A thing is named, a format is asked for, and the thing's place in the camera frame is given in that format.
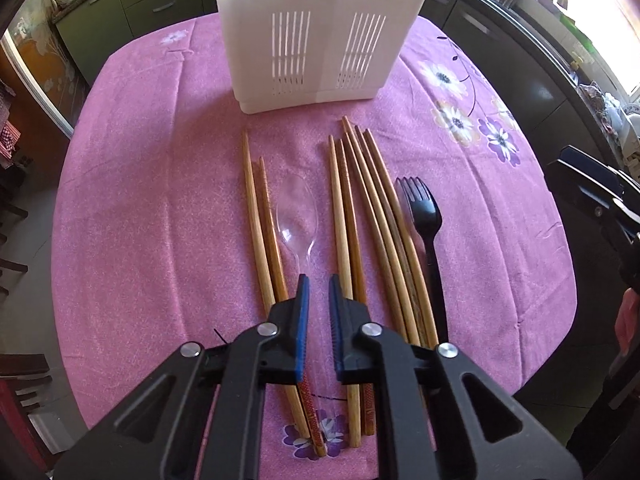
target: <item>tablecloth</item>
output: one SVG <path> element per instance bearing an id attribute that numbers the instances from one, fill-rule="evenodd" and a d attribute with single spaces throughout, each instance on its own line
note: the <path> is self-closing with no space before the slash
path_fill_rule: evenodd
<path id="1" fill-rule="evenodd" d="M 337 263 L 327 136 L 341 135 L 345 114 L 372 129 L 393 178 L 420 176 L 438 201 L 450 340 L 509 392 L 558 346 L 576 292 L 554 200 L 512 115 L 442 31 L 418 18 L 373 100 L 248 116 L 213 14 L 114 53 L 69 146 L 52 288 L 63 361 L 89 427 L 181 343 L 219 345 L 263 320 L 242 176 L 247 128 L 273 195 L 295 173 L 317 202 L 307 370 L 331 455 L 317 460 L 269 387 L 261 478 L 376 476 L 375 437 L 346 449 L 345 392 L 330 347 Z M 390 324 L 358 193 L 356 207 L 371 315 Z M 283 254 L 293 290 L 292 256 Z"/>

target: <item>black plastic fork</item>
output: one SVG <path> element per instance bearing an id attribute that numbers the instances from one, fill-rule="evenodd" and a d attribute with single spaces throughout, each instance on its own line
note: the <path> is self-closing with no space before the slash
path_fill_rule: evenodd
<path id="1" fill-rule="evenodd" d="M 444 343 L 449 341 L 447 311 L 444 305 L 444 294 L 442 292 L 442 280 L 440 279 L 438 259 L 435 248 L 433 247 L 435 236 L 442 226 L 442 215 L 429 188 L 419 177 L 398 178 L 398 182 L 409 203 L 411 215 L 414 219 L 415 230 L 418 231 L 424 243 L 427 263 L 426 282 L 429 287 L 431 309 L 433 311 L 433 319 L 436 323 L 438 339 L 441 343 Z"/>

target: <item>slotted vent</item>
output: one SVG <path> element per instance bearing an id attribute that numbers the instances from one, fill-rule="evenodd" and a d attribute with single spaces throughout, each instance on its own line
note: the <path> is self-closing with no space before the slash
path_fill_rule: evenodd
<path id="1" fill-rule="evenodd" d="M 382 14 L 356 12 L 353 15 L 336 88 L 350 89 L 362 86 L 385 20 L 386 16 Z"/>
<path id="2" fill-rule="evenodd" d="M 274 12 L 271 15 L 271 76 L 273 93 L 302 90 L 311 12 Z"/>

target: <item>chopstick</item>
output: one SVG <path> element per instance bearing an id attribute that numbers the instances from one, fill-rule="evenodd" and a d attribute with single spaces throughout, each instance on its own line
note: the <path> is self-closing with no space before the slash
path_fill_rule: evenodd
<path id="1" fill-rule="evenodd" d="M 369 147 L 365 143 L 364 136 L 358 126 L 356 126 L 354 129 L 358 142 L 360 143 L 360 147 L 362 148 L 362 155 L 364 156 L 365 162 L 367 164 L 367 167 L 369 168 L 369 172 L 373 180 L 373 184 L 376 188 L 376 192 L 378 193 L 382 211 L 385 214 L 386 223 L 389 225 L 391 239 L 393 240 L 394 247 L 396 248 L 396 252 L 398 253 L 398 262 L 400 263 L 400 269 L 402 270 L 404 282 L 406 283 L 406 288 L 409 293 L 411 308 L 414 312 L 414 319 L 416 327 L 418 329 L 418 337 L 420 338 L 420 346 L 426 346 L 427 336 L 424 331 L 422 312 L 420 310 L 420 304 L 418 303 L 418 294 L 415 290 L 414 280 L 411 276 L 409 262 L 407 261 L 406 252 L 404 250 L 404 244 L 402 243 L 402 238 L 400 237 L 400 232 L 398 230 L 398 223 L 396 222 L 396 218 L 394 217 L 394 213 L 392 212 L 389 198 L 387 197 L 386 190 L 382 185 L 382 181 L 380 180 L 378 169 L 376 168 L 376 165 L 373 161 L 373 157 L 371 156 Z"/>
<path id="2" fill-rule="evenodd" d="M 262 218 L 264 219 L 264 239 L 266 241 L 267 260 L 271 270 L 275 301 L 285 301 L 289 299 L 289 291 L 287 290 L 287 282 L 284 277 L 284 271 L 282 270 L 282 258 L 280 257 L 280 249 L 278 248 L 278 239 L 276 237 L 276 227 L 273 222 L 273 214 L 271 212 L 267 169 L 262 157 L 258 159 L 258 174 L 262 185 L 261 205 Z M 316 455 L 319 457 L 326 456 L 326 447 L 322 440 L 322 433 L 320 432 L 320 426 L 318 425 L 318 418 L 316 417 L 316 410 L 314 409 L 309 385 L 306 382 L 306 376 L 303 376 L 302 381 L 298 383 L 298 395 L 302 402 L 302 409 L 304 411 L 311 442 L 316 450 Z"/>
<path id="3" fill-rule="evenodd" d="M 338 275 L 340 286 L 345 298 L 353 299 L 353 287 L 351 286 L 351 267 L 349 261 L 349 243 L 347 227 L 342 206 L 342 190 L 340 188 L 340 176 L 338 174 L 338 160 L 335 153 L 334 138 L 329 136 L 329 165 L 331 173 L 331 191 L 334 203 L 335 245 L 338 256 Z M 349 415 L 349 445 L 360 447 L 360 387 L 357 384 L 347 386 L 347 411 Z"/>
<path id="4" fill-rule="evenodd" d="M 424 322 L 424 331 L 426 334 L 427 346 L 433 349 L 438 345 L 438 333 L 436 331 L 436 323 L 433 319 L 433 311 L 431 309 L 431 301 L 429 299 L 427 285 L 424 281 L 424 275 L 420 267 L 420 261 L 418 260 L 418 253 L 415 250 L 414 240 L 411 238 L 409 229 L 407 228 L 406 222 L 404 221 L 404 215 L 402 213 L 400 201 L 398 200 L 396 188 L 391 181 L 391 177 L 389 177 L 389 172 L 386 169 L 385 161 L 382 159 L 382 154 L 380 153 L 380 149 L 378 148 L 376 139 L 374 139 L 373 134 L 368 129 L 364 131 L 364 138 L 366 143 L 369 145 L 370 154 L 372 155 L 374 163 L 378 168 L 378 174 L 382 180 L 382 185 L 385 188 L 386 196 L 389 199 L 391 209 L 393 210 L 393 214 L 395 215 L 396 221 L 398 223 L 398 229 L 402 238 L 402 244 L 404 245 L 404 250 L 406 251 L 406 257 L 409 261 L 411 274 L 413 276 L 413 282 L 415 284 L 415 290 L 418 295 L 418 304 L 420 305 L 420 310 L 422 312 L 422 320 Z"/>
<path id="5" fill-rule="evenodd" d="M 336 142 L 338 159 L 338 173 L 340 175 L 340 188 L 342 190 L 342 202 L 344 204 L 344 217 L 346 220 L 347 241 L 349 244 L 349 257 L 351 263 L 351 281 L 353 283 L 353 299 L 360 303 L 367 303 L 367 284 L 362 269 L 362 255 L 360 254 L 360 242 L 358 240 L 358 227 L 353 196 L 351 195 L 351 183 L 347 157 L 341 140 Z M 362 432 L 366 435 L 376 433 L 376 407 L 372 384 L 360 385 L 360 401 L 362 415 Z"/>
<path id="6" fill-rule="evenodd" d="M 249 152 L 249 137 L 246 130 L 242 133 L 242 162 L 244 165 L 244 182 L 246 185 L 246 201 L 249 209 L 249 225 L 251 227 L 251 239 L 254 245 L 255 265 L 258 271 L 258 282 L 260 284 L 260 294 L 262 295 L 262 303 L 267 315 L 273 304 L 275 297 L 273 295 L 273 286 L 271 285 L 271 276 L 269 274 L 269 264 L 267 254 L 264 248 L 264 238 L 262 237 L 262 229 L 260 226 L 260 214 L 258 212 L 258 199 L 255 194 L 254 172 L 251 167 L 251 153 Z M 295 386 L 284 386 L 284 391 L 289 399 L 293 420 L 298 428 L 300 436 L 309 438 L 309 429 L 306 424 L 305 413 L 298 397 L 298 390 Z"/>
<path id="7" fill-rule="evenodd" d="M 382 234 L 382 240 L 386 251 L 386 258 L 391 266 L 391 273 L 393 275 L 393 282 L 396 284 L 396 291 L 398 292 L 398 300 L 400 304 L 400 317 L 404 320 L 404 327 L 406 329 L 407 341 L 414 345 L 420 344 L 420 336 L 418 335 L 418 328 L 415 323 L 414 311 L 411 305 L 411 299 L 409 298 L 409 291 L 406 286 L 404 275 L 398 259 L 398 251 L 391 237 L 391 231 L 389 230 L 388 222 L 386 221 L 385 213 L 380 203 L 380 197 L 376 191 L 376 187 L 373 183 L 373 179 L 367 167 L 367 163 L 362 154 L 362 149 L 358 143 L 358 139 L 353 131 L 353 127 L 347 117 L 343 117 L 343 125 L 347 137 L 351 141 L 351 147 L 355 153 L 357 166 L 360 168 L 360 178 L 364 180 L 361 182 L 361 186 L 367 189 L 369 200 L 372 205 L 372 209 Z"/>
<path id="8" fill-rule="evenodd" d="M 344 127 L 344 131 L 346 133 L 347 127 L 350 127 L 351 125 L 348 122 L 345 122 L 344 119 L 342 122 L 342 126 Z M 358 176 L 357 180 L 360 184 L 360 191 L 365 202 L 365 211 L 367 213 L 367 219 L 369 220 L 369 227 L 373 234 L 376 256 L 378 257 L 378 264 L 380 265 L 380 271 L 382 273 L 382 282 L 385 285 L 386 300 L 389 303 L 391 315 L 394 318 L 394 326 L 400 333 L 402 338 L 406 341 L 407 336 L 406 328 L 404 327 L 404 319 L 402 318 L 402 309 L 400 307 L 398 291 L 396 290 L 396 285 L 394 284 L 393 273 L 391 272 L 391 264 L 386 257 L 386 249 L 384 240 L 382 238 L 382 232 L 380 231 L 380 226 L 378 225 L 378 220 L 376 219 L 373 204 L 371 203 L 371 199 L 369 197 L 369 191 L 367 190 L 367 187 L 364 183 L 364 177 L 362 176 L 358 161 L 356 160 L 356 155 L 353 149 L 353 145 L 351 144 L 351 139 L 349 138 L 349 136 L 347 136 L 344 140 L 346 140 L 347 152 L 349 153 L 349 157 L 351 159 L 351 165 L 353 166 L 355 173 Z"/>

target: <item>utensil holder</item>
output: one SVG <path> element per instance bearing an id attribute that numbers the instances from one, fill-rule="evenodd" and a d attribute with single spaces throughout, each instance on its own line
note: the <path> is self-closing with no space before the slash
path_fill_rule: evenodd
<path id="1" fill-rule="evenodd" d="M 234 95 L 247 114 L 369 99 L 424 0 L 217 0 Z"/>

